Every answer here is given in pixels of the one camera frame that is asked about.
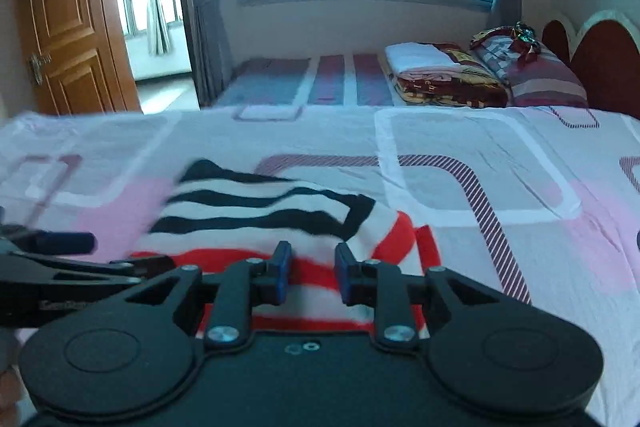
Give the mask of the striped knit sweater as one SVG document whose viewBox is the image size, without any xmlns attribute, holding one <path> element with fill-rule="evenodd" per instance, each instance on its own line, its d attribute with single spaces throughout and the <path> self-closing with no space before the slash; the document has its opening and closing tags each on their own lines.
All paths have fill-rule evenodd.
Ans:
<svg viewBox="0 0 640 427">
<path fill-rule="evenodd" d="M 266 259 L 282 242 L 294 259 L 285 303 L 254 311 L 258 329 L 370 331 L 372 311 L 345 306 L 334 277 L 334 249 L 346 243 L 359 261 L 398 265 L 421 275 L 439 265 L 429 227 L 369 196 L 303 181 L 192 162 L 137 246 L 134 257 L 169 256 L 205 273 L 233 262 Z"/>
</svg>

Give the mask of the colourful clothes on pillow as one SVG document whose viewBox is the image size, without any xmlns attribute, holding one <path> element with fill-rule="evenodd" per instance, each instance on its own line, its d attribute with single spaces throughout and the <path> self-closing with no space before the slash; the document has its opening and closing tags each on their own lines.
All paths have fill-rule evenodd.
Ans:
<svg viewBox="0 0 640 427">
<path fill-rule="evenodd" d="M 533 27 L 516 22 L 514 26 L 499 26 L 479 32 L 472 37 L 470 48 L 484 48 L 493 54 L 499 50 L 508 51 L 516 58 L 518 65 L 524 66 L 537 60 L 542 45 Z"/>
</svg>

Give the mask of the patterned pink bed sheet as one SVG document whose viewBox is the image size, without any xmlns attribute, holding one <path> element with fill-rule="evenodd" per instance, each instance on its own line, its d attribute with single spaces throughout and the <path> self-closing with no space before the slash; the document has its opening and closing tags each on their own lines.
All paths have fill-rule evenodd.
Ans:
<svg viewBox="0 0 640 427">
<path fill-rule="evenodd" d="M 584 413 L 489 416 L 422 355 L 370 331 L 280 331 L 205 355 L 158 407 L 37 426 L 634 426 L 639 421 L 639 124 L 600 110 L 228 106 L 1 126 L 1 228 L 90 232 L 78 261 L 130 260 L 192 162 L 357 193 L 429 227 L 439 265 L 593 337 Z M 290 286 L 291 268 L 288 272 Z M 262 306 L 273 306 L 264 303 Z"/>
</svg>

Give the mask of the brown wooden door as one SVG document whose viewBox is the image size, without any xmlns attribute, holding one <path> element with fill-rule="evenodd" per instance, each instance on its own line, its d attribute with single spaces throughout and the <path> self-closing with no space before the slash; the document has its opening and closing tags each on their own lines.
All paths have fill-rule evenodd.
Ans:
<svg viewBox="0 0 640 427">
<path fill-rule="evenodd" d="M 137 112 L 117 0 L 15 0 L 23 60 L 40 112 Z"/>
</svg>

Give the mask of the striped maroon pillow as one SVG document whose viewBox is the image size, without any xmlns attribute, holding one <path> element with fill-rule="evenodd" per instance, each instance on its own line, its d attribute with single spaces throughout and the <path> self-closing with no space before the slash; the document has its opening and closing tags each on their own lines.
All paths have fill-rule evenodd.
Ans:
<svg viewBox="0 0 640 427">
<path fill-rule="evenodd" d="M 587 93 L 572 72 L 551 50 L 542 44 L 535 62 L 518 65 L 508 51 L 494 54 L 496 75 L 511 90 L 516 106 L 573 106 L 586 108 Z"/>
</svg>

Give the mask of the folded red yellow blanket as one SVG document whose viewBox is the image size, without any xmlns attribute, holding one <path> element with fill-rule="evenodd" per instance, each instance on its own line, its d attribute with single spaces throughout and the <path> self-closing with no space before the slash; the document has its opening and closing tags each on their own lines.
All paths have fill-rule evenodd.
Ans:
<svg viewBox="0 0 640 427">
<path fill-rule="evenodd" d="M 478 58 L 454 43 L 386 46 L 384 63 L 401 100 L 412 105 L 506 107 L 506 88 Z"/>
</svg>

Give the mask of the red white headboard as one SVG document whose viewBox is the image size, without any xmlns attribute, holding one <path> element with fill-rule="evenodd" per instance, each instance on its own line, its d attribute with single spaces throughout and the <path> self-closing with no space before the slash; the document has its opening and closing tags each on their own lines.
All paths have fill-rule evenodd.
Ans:
<svg viewBox="0 0 640 427">
<path fill-rule="evenodd" d="M 580 80 L 591 108 L 639 117 L 639 27 L 624 13 L 599 11 L 578 29 L 555 13 L 541 40 Z"/>
</svg>

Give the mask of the striped far bed mattress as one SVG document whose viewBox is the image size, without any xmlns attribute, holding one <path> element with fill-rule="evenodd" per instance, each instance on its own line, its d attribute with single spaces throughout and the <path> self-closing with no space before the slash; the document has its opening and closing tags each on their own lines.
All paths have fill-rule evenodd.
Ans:
<svg viewBox="0 0 640 427">
<path fill-rule="evenodd" d="M 403 106 L 381 54 L 252 58 L 235 71 L 218 106 Z"/>
</svg>

